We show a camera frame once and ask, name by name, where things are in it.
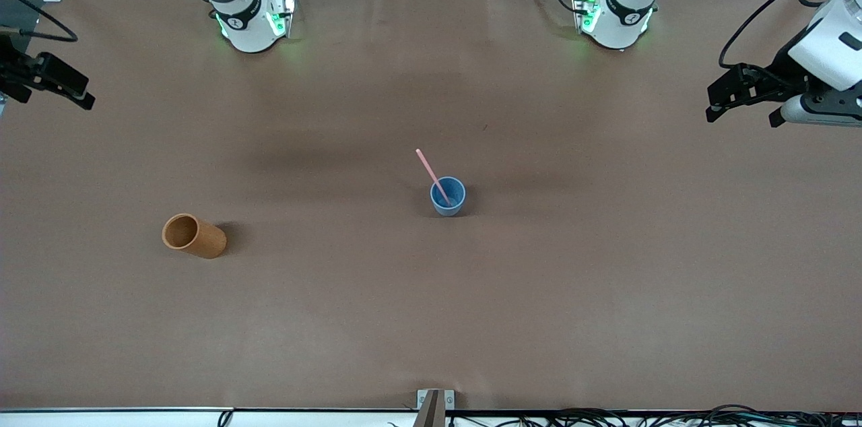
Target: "metal bracket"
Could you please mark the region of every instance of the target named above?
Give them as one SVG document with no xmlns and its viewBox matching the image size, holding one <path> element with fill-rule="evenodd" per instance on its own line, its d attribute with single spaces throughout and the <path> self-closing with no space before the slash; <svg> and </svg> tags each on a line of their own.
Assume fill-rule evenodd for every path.
<svg viewBox="0 0 862 427">
<path fill-rule="evenodd" d="M 455 390 L 419 390 L 416 400 L 421 407 L 413 427 L 444 427 L 446 411 L 455 409 Z"/>
<path fill-rule="evenodd" d="M 428 392 L 433 389 L 416 390 L 416 408 L 422 408 L 422 402 L 425 402 L 425 397 Z M 455 390 L 440 390 L 443 393 L 443 405 L 445 409 L 455 409 Z"/>
</svg>

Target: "straw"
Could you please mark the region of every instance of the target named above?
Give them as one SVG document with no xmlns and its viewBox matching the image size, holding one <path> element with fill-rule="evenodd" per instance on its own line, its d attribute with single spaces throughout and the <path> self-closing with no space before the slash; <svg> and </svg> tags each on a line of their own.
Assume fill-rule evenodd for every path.
<svg viewBox="0 0 862 427">
<path fill-rule="evenodd" d="M 419 155 L 419 159 L 422 160 L 422 164 L 425 165 L 425 169 L 428 171 L 428 174 L 431 175 L 431 179 L 434 179 L 434 184 L 437 185 L 437 189 L 440 190 L 440 194 L 443 195 L 443 199 L 446 200 L 446 205 L 452 206 L 452 202 L 449 201 L 449 197 L 446 196 L 446 191 L 443 191 L 443 187 L 440 186 L 440 181 L 437 179 L 437 176 L 434 175 L 434 171 L 431 170 L 431 165 L 429 165 L 428 160 L 425 159 L 422 151 L 416 149 L 416 154 Z"/>
</svg>

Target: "brown cup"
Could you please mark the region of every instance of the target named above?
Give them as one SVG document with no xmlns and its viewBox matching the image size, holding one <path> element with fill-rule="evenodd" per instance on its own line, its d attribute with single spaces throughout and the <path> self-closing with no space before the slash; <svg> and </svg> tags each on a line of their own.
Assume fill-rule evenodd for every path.
<svg viewBox="0 0 862 427">
<path fill-rule="evenodd" d="M 228 246 L 228 237 L 216 225 L 198 220 L 194 215 L 180 213 L 164 224 L 162 242 L 169 249 L 215 259 Z"/>
</svg>

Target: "table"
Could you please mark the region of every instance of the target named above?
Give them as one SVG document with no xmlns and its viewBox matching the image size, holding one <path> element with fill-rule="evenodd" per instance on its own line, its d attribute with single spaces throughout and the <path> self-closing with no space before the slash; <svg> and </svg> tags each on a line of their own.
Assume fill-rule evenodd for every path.
<svg viewBox="0 0 862 427">
<path fill-rule="evenodd" d="M 81 41 L 31 53 L 96 107 L 0 119 L 0 405 L 859 411 L 862 133 L 706 123 L 764 0 L 659 1 L 624 53 L 554 0 L 301 0 L 261 55 L 197 0 L 51 6 Z M 179 212 L 227 255 L 162 245 Z"/>
</svg>

